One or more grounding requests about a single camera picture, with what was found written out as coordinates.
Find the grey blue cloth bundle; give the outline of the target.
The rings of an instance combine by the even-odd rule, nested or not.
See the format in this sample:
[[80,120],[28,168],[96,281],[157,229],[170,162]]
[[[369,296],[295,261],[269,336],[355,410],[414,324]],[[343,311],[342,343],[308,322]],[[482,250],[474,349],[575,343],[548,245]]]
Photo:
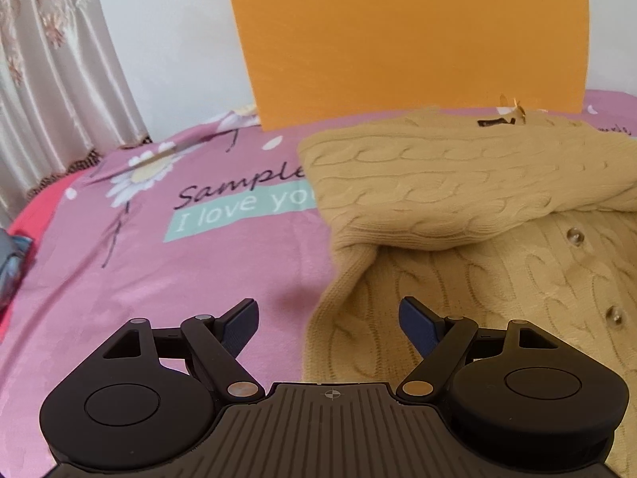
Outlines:
[[26,271],[33,239],[10,234],[2,229],[0,234],[0,308],[4,311],[12,301]]

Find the orange felt board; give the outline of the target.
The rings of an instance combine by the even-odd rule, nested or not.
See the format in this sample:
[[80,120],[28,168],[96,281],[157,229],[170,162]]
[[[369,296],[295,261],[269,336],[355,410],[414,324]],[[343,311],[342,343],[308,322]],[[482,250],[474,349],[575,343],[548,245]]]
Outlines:
[[231,0],[261,124],[436,105],[578,112],[588,0]]

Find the pink floral bed sheet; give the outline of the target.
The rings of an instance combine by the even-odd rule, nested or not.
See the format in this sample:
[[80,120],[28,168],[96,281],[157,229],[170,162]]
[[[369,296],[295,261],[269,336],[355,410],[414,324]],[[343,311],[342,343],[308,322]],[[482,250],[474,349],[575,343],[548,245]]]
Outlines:
[[[565,118],[631,139],[625,97],[593,93]],[[264,134],[235,111],[164,143],[115,151],[51,189],[56,206],[1,331],[1,468],[39,477],[47,394],[134,317],[174,327],[253,298],[260,326],[242,355],[262,384],[303,375],[309,322],[336,268],[329,225],[299,159],[341,119]]]

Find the tan cable-knit cardigan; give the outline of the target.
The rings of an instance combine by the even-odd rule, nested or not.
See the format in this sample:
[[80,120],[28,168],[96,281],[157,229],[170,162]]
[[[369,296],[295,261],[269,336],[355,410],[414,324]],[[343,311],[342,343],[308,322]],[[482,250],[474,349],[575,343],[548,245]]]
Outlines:
[[[336,273],[266,469],[302,477],[636,472],[636,143],[584,122],[423,110],[316,133],[299,159]],[[478,332],[433,402],[414,297]]]

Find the gold safety pin tag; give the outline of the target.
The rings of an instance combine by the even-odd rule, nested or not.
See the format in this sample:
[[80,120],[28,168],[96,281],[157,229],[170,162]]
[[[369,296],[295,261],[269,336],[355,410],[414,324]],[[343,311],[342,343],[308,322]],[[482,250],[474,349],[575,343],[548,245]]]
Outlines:
[[510,123],[525,124],[527,122],[526,110],[517,98],[508,99],[502,95],[500,106],[496,107],[496,111]]

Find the beige satin curtain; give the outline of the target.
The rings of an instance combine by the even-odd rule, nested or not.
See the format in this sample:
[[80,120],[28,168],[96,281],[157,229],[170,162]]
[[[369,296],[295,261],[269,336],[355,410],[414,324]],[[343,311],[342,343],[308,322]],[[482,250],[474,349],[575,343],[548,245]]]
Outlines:
[[1,0],[1,223],[147,138],[99,0]]

